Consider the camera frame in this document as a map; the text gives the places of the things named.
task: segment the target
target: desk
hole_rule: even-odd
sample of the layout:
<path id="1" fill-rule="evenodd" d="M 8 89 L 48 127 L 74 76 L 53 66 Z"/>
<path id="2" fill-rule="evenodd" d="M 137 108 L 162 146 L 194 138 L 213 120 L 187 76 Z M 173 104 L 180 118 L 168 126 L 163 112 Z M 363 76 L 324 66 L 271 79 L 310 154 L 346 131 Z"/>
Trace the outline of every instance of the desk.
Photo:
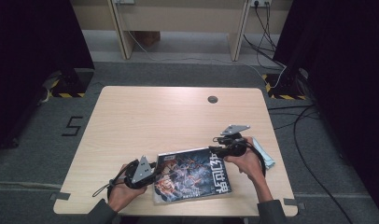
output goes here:
<path id="1" fill-rule="evenodd" d="M 134 46 L 129 31 L 227 33 L 232 60 L 238 59 L 248 0 L 135 0 L 134 5 L 107 1 L 124 59 L 131 58 Z"/>
<path id="2" fill-rule="evenodd" d="M 209 96 L 218 102 L 211 104 Z M 108 183 L 123 163 L 145 155 L 155 161 L 163 152 L 214 146 L 229 124 L 248 124 L 243 135 L 256 136 L 276 165 L 266 178 L 274 198 L 293 199 L 291 186 L 262 92 L 238 88 L 105 87 L 93 110 L 61 192 L 70 198 L 57 200 L 57 214 L 87 214 L 102 198 L 92 194 Z M 259 214 L 257 194 L 250 180 L 227 164 L 232 194 L 169 205 L 154 205 L 153 188 L 120 213 L 130 216 L 253 217 Z M 288 217 L 296 206 L 283 204 Z"/>

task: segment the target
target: hand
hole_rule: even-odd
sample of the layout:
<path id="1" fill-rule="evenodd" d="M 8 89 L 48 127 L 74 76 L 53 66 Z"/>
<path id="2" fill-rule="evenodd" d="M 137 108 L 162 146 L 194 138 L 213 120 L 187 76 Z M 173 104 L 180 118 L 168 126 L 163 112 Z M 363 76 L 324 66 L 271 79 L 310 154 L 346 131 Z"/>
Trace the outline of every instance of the hand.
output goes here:
<path id="1" fill-rule="evenodd" d="M 120 170 L 125 168 L 126 164 L 123 164 Z M 147 186 L 141 189 L 130 189 L 123 183 L 123 179 L 119 179 L 117 185 L 111 190 L 110 198 L 108 199 L 108 205 L 116 212 L 119 212 L 126 207 L 137 196 L 144 194 L 147 190 Z"/>
<path id="2" fill-rule="evenodd" d="M 244 137 L 244 139 L 249 144 L 253 145 L 253 139 L 251 137 Z M 247 177 L 254 184 L 260 203 L 274 199 L 266 183 L 265 177 L 262 174 L 260 159 L 250 148 L 246 149 L 244 155 L 240 157 L 227 156 L 224 158 L 224 161 L 233 162 L 239 167 L 240 173 L 247 174 Z"/>

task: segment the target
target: sleeve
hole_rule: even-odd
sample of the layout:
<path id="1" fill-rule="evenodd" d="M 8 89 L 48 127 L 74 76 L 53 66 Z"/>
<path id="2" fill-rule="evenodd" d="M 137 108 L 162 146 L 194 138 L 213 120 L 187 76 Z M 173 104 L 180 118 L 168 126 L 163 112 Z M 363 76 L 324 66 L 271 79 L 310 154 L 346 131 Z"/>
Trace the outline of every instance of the sleeve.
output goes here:
<path id="1" fill-rule="evenodd" d="M 257 204 L 260 212 L 260 223 L 287 223 L 285 212 L 279 200 Z"/>
<path id="2" fill-rule="evenodd" d="M 117 213 L 111 209 L 104 199 L 100 200 L 96 206 L 87 214 L 87 223 L 106 224 L 111 223 Z"/>

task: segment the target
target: illustrated book cover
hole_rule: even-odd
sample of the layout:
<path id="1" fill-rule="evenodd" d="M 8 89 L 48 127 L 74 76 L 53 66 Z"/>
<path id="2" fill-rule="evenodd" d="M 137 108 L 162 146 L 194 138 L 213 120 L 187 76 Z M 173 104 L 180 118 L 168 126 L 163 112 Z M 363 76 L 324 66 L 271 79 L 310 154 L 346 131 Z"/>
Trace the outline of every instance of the illustrated book cover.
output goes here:
<path id="1" fill-rule="evenodd" d="M 172 203 L 232 192 L 223 159 L 209 148 L 158 155 L 155 203 Z"/>

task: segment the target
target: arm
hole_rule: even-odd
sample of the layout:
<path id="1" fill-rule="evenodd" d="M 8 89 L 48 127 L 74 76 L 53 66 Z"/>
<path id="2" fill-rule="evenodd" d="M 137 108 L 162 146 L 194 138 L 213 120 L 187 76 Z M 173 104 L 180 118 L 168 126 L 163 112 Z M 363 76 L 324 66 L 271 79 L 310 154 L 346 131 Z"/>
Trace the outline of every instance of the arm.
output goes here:
<path id="1" fill-rule="evenodd" d="M 251 137 L 245 137 L 248 143 L 252 144 Z M 251 149 L 247 149 L 245 155 L 241 157 L 228 156 L 224 159 L 233 162 L 239 167 L 240 173 L 247 174 L 253 182 L 254 188 L 259 198 L 259 212 L 261 223 L 286 223 L 286 216 L 279 200 L 274 200 L 265 177 L 262 174 L 260 160 Z"/>
<path id="2" fill-rule="evenodd" d="M 125 208 L 133 199 L 146 192 L 147 187 L 141 189 L 130 189 L 127 187 L 123 180 L 111 190 L 108 203 L 102 199 L 87 215 L 87 221 L 91 224 L 105 224 L 110 223 L 117 213 Z"/>

